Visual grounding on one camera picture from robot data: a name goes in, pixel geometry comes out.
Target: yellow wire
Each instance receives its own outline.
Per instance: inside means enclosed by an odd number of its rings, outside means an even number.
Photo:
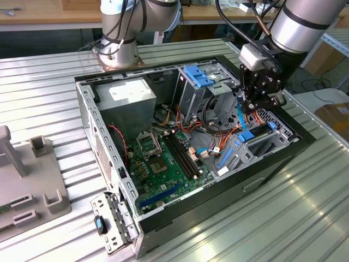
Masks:
[[[168,123],[168,121],[170,120],[170,113],[171,113],[171,111],[169,110],[167,113],[166,120],[163,123],[159,124],[159,126],[164,126]]]

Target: wooden table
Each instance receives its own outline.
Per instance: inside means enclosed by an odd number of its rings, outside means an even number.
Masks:
[[[1,0],[0,8],[21,7],[15,16],[0,13],[0,31],[32,31],[53,29],[101,28],[101,12],[64,11],[60,0]],[[253,13],[237,8],[224,10],[233,23],[255,23]],[[224,23],[215,6],[183,7],[185,25],[208,25]]]

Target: blue drive bracket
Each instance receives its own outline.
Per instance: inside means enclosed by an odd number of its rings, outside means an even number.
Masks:
[[[198,86],[198,88],[214,85],[214,81],[209,79],[202,70],[196,65],[184,67],[186,74],[192,79],[192,81]]]

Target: green circuit board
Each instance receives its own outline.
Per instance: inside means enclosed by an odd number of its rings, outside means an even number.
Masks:
[[[190,144],[183,133],[177,132],[174,137],[181,144],[183,152],[190,156],[188,152]],[[137,142],[129,144],[129,148],[133,151],[130,174],[139,193],[136,207],[140,214],[147,213],[161,204],[175,200],[213,180],[207,167],[202,163],[197,164],[198,162],[194,162],[192,159],[192,163],[200,173],[188,179],[188,176],[186,176],[184,170],[165,144],[164,139],[166,138],[159,135],[157,139],[162,149],[161,157],[152,156],[148,161],[144,160]]]

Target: expansion slot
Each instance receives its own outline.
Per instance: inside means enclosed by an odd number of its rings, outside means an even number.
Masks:
[[[144,207],[144,206],[147,206],[147,205],[150,205],[158,200],[160,200],[161,198],[165,198],[167,197],[168,195],[171,195],[173,194],[175,191],[177,191],[177,188],[181,186],[181,184],[176,184],[174,187],[166,190],[166,191],[163,191],[162,193],[156,195],[156,196],[153,196],[152,198],[149,198],[147,200],[144,200],[142,202],[140,202],[140,208]]]
[[[175,138],[175,136],[165,136],[163,140],[165,145],[169,148],[178,165],[182,168],[187,179],[191,180],[194,177],[194,175],[198,176],[199,171],[196,169],[196,166],[189,158],[187,153],[183,150],[181,144]]]

